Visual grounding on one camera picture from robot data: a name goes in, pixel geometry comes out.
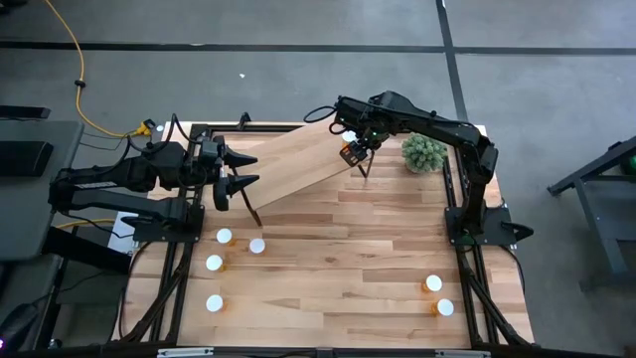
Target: yellow cable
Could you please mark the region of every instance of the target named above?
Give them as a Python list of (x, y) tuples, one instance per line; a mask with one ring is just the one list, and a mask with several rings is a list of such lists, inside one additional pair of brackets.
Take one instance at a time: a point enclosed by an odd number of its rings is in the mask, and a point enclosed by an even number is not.
[[(73, 33), (73, 31), (71, 30), (71, 28), (69, 27), (67, 22), (64, 20), (62, 15), (60, 15), (58, 10), (56, 10), (55, 6), (53, 6), (51, 1), (44, 0), (44, 2), (47, 3), (47, 5), (49, 5), (49, 7), (53, 11), (53, 13), (58, 18), (58, 20), (60, 20), (62, 25), (64, 25), (64, 27), (67, 29), (67, 32), (69, 33), (69, 36), (71, 36), (71, 39), (73, 40), (74, 44), (76, 44), (76, 48), (78, 49), (79, 64), (80, 64), (79, 81), (83, 82), (83, 73), (84, 73), (83, 53), (81, 52), (81, 48), (80, 48), (80, 44), (78, 43), (78, 39), (76, 39), (76, 35)], [(83, 121), (88, 123), (88, 125), (90, 125), (91, 127), (97, 129), (98, 131), (100, 131), (100, 132), (102, 132), (104, 134), (116, 137), (116, 138), (122, 138), (122, 137), (125, 137), (126, 135), (128, 135), (127, 133), (123, 133), (123, 134), (121, 134), (121, 133), (113, 133), (113, 132), (111, 132), (111, 131), (109, 131), (107, 129), (104, 129), (104, 128), (100, 127), (99, 125), (93, 123), (92, 121), (90, 121), (90, 119), (88, 119), (86, 117), (86, 115), (81, 111), (81, 86), (78, 86), (78, 94), (76, 95), (76, 109), (78, 110), (78, 114), (81, 117), (81, 119), (83, 119)], [(148, 128), (142, 123), (141, 126), (139, 128), (137, 128), (136, 133), (134, 135), (149, 135), (150, 131), (149, 130), (146, 131), (144, 129), (148, 129)]]
[[(114, 224), (114, 222), (115, 222), (114, 219), (95, 219), (95, 220), (91, 220), (91, 221), (96, 223), (96, 224), (99, 224), (99, 223)], [(86, 224), (90, 224), (90, 222), (88, 222), (86, 220), (81, 220), (81, 221), (76, 221), (76, 222), (70, 222), (70, 223), (66, 223), (66, 224), (57, 225), (56, 228), (57, 229), (66, 229), (66, 228), (79, 226), (79, 225), (86, 225)]]

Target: green plant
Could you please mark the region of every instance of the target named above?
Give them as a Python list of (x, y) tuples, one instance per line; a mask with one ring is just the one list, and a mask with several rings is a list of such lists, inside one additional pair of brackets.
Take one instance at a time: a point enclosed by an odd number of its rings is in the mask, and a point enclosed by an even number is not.
[(421, 134), (413, 133), (401, 144), (401, 156), (413, 173), (441, 169), (447, 155), (446, 145)]

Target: wooden tabletop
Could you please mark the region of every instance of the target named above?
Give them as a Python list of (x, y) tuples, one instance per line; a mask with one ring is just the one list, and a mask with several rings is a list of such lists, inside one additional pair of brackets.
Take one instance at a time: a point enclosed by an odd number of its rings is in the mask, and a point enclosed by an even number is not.
[[(276, 135), (225, 133), (227, 144), (238, 152)], [(262, 228), (245, 208), (215, 211), (212, 188), (207, 188), (206, 223), (195, 245), (179, 344), (469, 347), (457, 260), (445, 234), (442, 175), (408, 172), (400, 150), (404, 138), (392, 137), (383, 145), (368, 179), (354, 168), (264, 206), (258, 210)], [(457, 183), (452, 149), (450, 154)], [(166, 195), (176, 191), (159, 189), (150, 197)], [(489, 206), (500, 204), (496, 179), (486, 197)], [(220, 228), (233, 231), (235, 246), (216, 243)], [(263, 255), (248, 252), (254, 238), (265, 239)], [(126, 332), (156, 295), (166, 248), (155, 243), (138, 260), (125, 302)], [(498, 247), (483, 247), (483, 252), (493, 300), (518, 332), (533, 341), (515, 262)], [(213, 254), (225, 256), (226, 271), (207, 270), (206, 258)], [(420, 289), (430, 274), (442, 278), (441, 292)], [(206, 309), (212, 294), (227, 302), (224, 311)], [(431, 313), (440, 298), (453, 301), (452, 316)], [(476, 296), (474, 300), (486, 339), (483, 308)]]

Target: gray floor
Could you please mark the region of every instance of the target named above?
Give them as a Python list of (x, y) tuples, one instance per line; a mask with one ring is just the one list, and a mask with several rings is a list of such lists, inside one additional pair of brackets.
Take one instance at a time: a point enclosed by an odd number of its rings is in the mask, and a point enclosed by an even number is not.
[[(268, 45), (440, 46), (434, 0), (57, 0), (82, 41)], [(446, 0), (455, 46), (634, 47), (629, 0)], [(39, 1), (0, 18), (2, 39), (68, 40)], [(83, 107), (112, 130), (143, 119), (299, 120), (337, 95), (396, 90), (455, 116), (443, 54), (85, 52)], [(636, 57), (457, 56), (469, 119), (500, 149), (502, 192), (522, 242), (527, 303), (537, 342), (620, 354), (636, 344), (636, 295), (583, 294), (578, 281), (606, 269), (574, 193), (545, 188), (636, 134)], [(0, 98), (46, 105), (78, 119), (73, 51), (2, 50)], [(114, 141), (85, 138), (95, 145)], [(82, 148), (76, 166), (119, 154)]]

